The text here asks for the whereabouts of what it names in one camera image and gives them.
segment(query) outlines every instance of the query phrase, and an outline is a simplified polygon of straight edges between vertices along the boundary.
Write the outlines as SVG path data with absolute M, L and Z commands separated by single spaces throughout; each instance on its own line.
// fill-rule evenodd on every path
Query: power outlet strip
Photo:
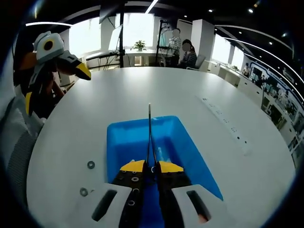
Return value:
M 243 155 L 248 156 L 252 152 L 252 147 L 249 141 L 242 135 L 240 130 L 233 126 L 231 121 L 223 114 L 219 107 L 212 104 L 207 98 L 200 98 L 200 101 L 215 115 L 215 117 L 222 122 L 222 124 L 230 132 L 232 138 L 241 147 Z

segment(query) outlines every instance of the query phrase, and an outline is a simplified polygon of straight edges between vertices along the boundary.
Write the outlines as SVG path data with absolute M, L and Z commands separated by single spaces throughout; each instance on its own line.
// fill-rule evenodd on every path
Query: blue plastic tray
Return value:
M 179 118 L 176 116 L 156 117 L 151 120 L 151 123 L 157 160 L 172 162 L 183 167 L 192 184 L 200 184 L 223 200 L 212 174 Z M 146 159 L 148 140 L 148 119 L 113 123 L 108 126 L 107 176 L 109 183 L 114 180 L 120 168 L 131 160 Z M 149 165 L 154 165 L 152 147 Z M 141 227 L 164 227 L 156 184 L 145 189 Z

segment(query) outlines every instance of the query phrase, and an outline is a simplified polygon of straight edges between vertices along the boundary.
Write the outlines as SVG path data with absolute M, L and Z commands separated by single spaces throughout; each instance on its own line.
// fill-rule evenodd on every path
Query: ceiling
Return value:
M 36 8 L 33 7 L 29 16 L 25 18 L 24 23 L 33 21 L 61 21 L 74 24 L 88 18 L 97 17 L 99 15 L 99 9 L 95 6 L 99 6 L 101 2 L 102 0 L 85 0 L 79 1 L 78 3 L 75 1 L 62 0 L 39 1 L 36 4 Z M 125 11 L 145 12 L 151 2 L 152 0 L 129 1 L 126 4 Z M 151 13 L 154 13 L 156 16 L 170 15 L 189 22 L 196 19 L 204 19 L 214 25 L 241 26 L 267 33 L 288 46 L 294 47 L 294 52 L 280 42 L 253 31 L 238 28 L 224 28 L 237 39 L 256 45 L 278 56 L 301 75 L 301 63 L 304 62 L 301 51 L 304 49 L 304 45 L 299 41 L 302 41 L 303 38 L 301 21 L 304 21 L 304 17 L 297 2 L 296 0 L 289 0 L 287 5 L 285 0 L 212 0 L 201 1 L 199 3 L 197 0 L 159 0 L 158 5 L 151 10 Z M 73 19 L 67 19 L 68 16 L 91 7 L 95 7 L 95 9 L 93 8 Z M 252 8 L 254 12 L 249 13 L 249 8 Z M 66 27 L 63 26 L 52 26 L 51 28 L 53 32 L 61 32 L 66 29 Z M 39 33 L 50 29 L 50 26 L 31 26 L 27 29 L 30 34 L 32 34 L 33 39 L 35 39 Z M 216 33 L 224 37 L 229 37 L 220 29 L 218 29 Z M 237 42 L 230 42 L 240 49 L 243 48 Z M 280 67 L 279 71 L 282 72 L 283 67 L 285 67 L 282 62 L 264 51 L 250 45 L 245 46 L 255 57 L 260 58 L 261 56 L 262 58 L 260 59 L 262 61 L 277 70 L 279 70 L 278 67 Z M 304 91 L 304 85 L 300 83 L 300 80 L 295 74 L 293 74 L 293 76 L 297 83 L 297 85 L 295 85 L 296 88 Z

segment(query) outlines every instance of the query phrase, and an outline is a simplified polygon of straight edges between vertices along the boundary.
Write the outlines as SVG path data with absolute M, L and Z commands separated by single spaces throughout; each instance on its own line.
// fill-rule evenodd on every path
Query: chair mesh back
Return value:
M 17 199 L 27 206 L 26 181 L 29 160 L 42 124 L 39 118 L 26 115 L 22 100 L 24 98 L 15 97 L 1 120 L 0 155 Z
M 17 141 L 8 165 L 8 176 L 11 180 L 17 199 L 27 206 L 26 184 L 29 160 L 32 155 L 35 139 L 25 131 Z

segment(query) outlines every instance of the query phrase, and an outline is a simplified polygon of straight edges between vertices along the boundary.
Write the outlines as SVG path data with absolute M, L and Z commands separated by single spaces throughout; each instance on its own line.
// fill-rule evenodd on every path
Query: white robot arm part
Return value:
M 48 31 L 40 34 L 35 40 L 34 51 L 37 52 L 37 64 L 26 94 L 26 112 L 28 115 L 33 112 L 33 103 L 41 92 L 47 71 L 57 70 L 57 67 L 61 66 L 79 78 L 91 80 L 91 72 L 86 66 L 69 51 L 64 51 L 63 41 L 58 33 Z

